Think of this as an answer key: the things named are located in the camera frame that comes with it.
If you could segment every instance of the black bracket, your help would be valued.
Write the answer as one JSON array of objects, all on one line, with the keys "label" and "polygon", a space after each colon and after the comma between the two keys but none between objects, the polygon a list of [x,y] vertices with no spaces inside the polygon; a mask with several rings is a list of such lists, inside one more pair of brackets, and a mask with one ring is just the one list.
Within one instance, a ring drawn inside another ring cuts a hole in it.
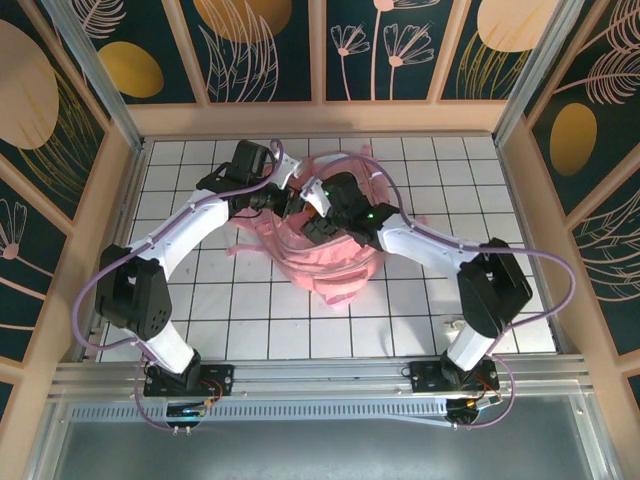
[{"label": "black bracket", "polygon": [[442,363],[439,360],[410,362],[408,368],[409,373],[406,376],[411,380],[413,393],[481,392],[485,387],[476,380],[476,376],[482,378],[491,388],[500,388],[496,366],[491,360],[480,362],[459,386],[442,374]]},{"label": "black bracket", "polygon": [[185,388],[167,378],[167,373],[158,367],[146,371],[145,397],[227,397],[233,389],[233,365],[200,365],[200,373],[193,386]]}]

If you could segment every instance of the pink fabric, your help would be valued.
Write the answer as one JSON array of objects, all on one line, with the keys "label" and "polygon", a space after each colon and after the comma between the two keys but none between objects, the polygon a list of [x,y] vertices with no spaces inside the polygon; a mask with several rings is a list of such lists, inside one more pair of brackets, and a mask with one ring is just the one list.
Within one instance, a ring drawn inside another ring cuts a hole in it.
[{"label": "pink fabric", "polygon": [[[371,147],[363,147],[361,155],[371,158]],[[322,164],[315,158],[306,159],[304,174],[289,182],[294,188],[301,188],[315,174]],[[389,201],[389,189],[382,175],[372,175],[375,169],[364,162],[353,160],[344,162],[327,171],[330,177],[339,172],[349,171],[358,180],[360,189],[372,204]],[[242,215],[250,215],[247,209]],[[371,247],[361,247],[346,234],[339,235],[323,244],[314,245],[301,232],[302,225],[311,217],[308,212],[298,213],[282,221],[270,211],[263,211],[256,218],[234,219],[239,227],[255,232],[262,245],[236,245],[227,252],[230,255],[242,251],[265,251],[276,266],[291,282],[299,287],[317,292],[327,305],[335,308],[348,305],[382,264],[385,256]]]}]

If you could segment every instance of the white tile floor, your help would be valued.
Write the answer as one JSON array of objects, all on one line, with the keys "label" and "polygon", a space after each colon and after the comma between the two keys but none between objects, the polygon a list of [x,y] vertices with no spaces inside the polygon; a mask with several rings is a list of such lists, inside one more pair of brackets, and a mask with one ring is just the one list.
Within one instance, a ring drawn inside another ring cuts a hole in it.
[{"label": "white tile floor", "polygon": [[[267,140],[258,140],[266,145]],[[140,196],[132,239],[155,229],[189,197],[215,164],[228,161],[237,140],[157,142]],[[307,156],[364,144],[401,187],[407,210],[440,231],[522,246],[513,205],[489,137],[285,139],[285,150]],[[209,360],[392,357],[432,355],[448,346],[443,322],[460,314],[454,283],[431,269],[389,256],[351,306],[334,311],[289,283],[263,254],[230,257],[236,242],[255,242],[231,225],[210,234],[170,279],[176,328]],[[542,310],[526,258],[518,258]],[[122,338],[107,328],[104,341]],[[499,353],[555,351],[546,321],[515,330]],[[134,347],[105,352],[102,361],[137,360]]]}]

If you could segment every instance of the flower illustration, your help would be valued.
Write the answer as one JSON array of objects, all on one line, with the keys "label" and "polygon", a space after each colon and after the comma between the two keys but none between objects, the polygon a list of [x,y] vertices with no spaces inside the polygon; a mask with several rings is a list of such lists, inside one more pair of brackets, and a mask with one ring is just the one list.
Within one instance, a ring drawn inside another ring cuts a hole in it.
[{"label": "flower illustration", "polygon": [[373,48],[371,51],[371,100],[376,99],[376,53],[378,51],[378,32],[380,30],[380,17],[382,12],[391,10],[407,10],[410,8],[431,7],[440,3],[440,0],[373,0],[373,5],[378,10],[376,24],[373,29]]},{"label": "flower illustration", "polygon": [[389,65],[391,65],[390,100],[393,100],[393,78],[396,68],[433,60],[434,50],[427,48],[431,43],[429,27],[430,25],[424,27],[407,25],[400,36],[398,36],[397,23],[384,28],[384,46],[389,56]]},{"label": "flower illustration", "polygon": [[[15,202],[13,204],[13,210],[9,207],[9,202],[7,202],[4,198],[0,199],[0,260],[13,261],[17,260],[27,267],[32,268],[40,273],[43,273],[49,277],[52,277],[53,274],[47,272],[46,270],[28,262],[24,258],[20,257],[20,242],[22,241],[22,236],[24,234],[24,228],[27,224],[27,207],[22,205],[20,202]],[[30,295],[31,297],[37,298],[39,300],[44,300],[45,295],[36,292],[30,288],[27,288],[23,285],[17,284],[8,280],[4,277],[0,277],[0,284],[3,284],[9,288],[13,288],[19,292],[22,292],[26,295]],[[9,327],[4,324],[0,324],[2,328],[13,328],[14,330],[20,329],[28,329],[22,327]]]},{"label": "flower illustration", "polygon": [[347,94],[347,100],[351,100],[351,95],[349,93],[349,85],[347,84],[347,73],[344,68],[344,57],[369,51],[371,45],[369,42],[364,41],[365,37],[366,35],[362,31],[362,25],[358,25],[357,27],[349,25],[345,27],[344,30],[340,25],[331,27],[331,38],[338,50],[338,55],[340,55],[342,81],[344,83],[344,91]]}]

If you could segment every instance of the yellow circle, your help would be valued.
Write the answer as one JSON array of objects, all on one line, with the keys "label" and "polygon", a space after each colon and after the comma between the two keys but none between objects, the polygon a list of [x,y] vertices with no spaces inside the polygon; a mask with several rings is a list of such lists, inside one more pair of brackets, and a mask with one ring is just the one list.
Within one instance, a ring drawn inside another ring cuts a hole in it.
[{"label": "yellow circle", "polygon": [[113,42],[98,52],[116,88],[132,97],[160,93],[164,77],[160,65],[145,50],[129,42]]},{"label": "yellow circle", "polygon": [[557,4],[558,0],[482,0],[478,9],[480,39],[499,52],[531,50]]},{"label": "yellow circle", "polygon": [[564,107],[551,129],[551,164],[560,175],[570,177],[587,163],[598,135],[593,112],[581,103]]},{"label": "yellow circle", "polygon": [[247,11],[245,0],[193,0],[193,4],[211,30],[239,43],[249,43],[249,39],[251,43],[264,40],[259,17],[264,18],[275,37],[287,26],[292,8],[291,0],[246,0],[258,22],[256,30],[256,25],[252,27],[249,21],[251,12]]},{"label": "yellow circle", "polygon": [[0,138],[22,149],[44,145],[58,120],[58,84],[45,53],[0,20]]}]

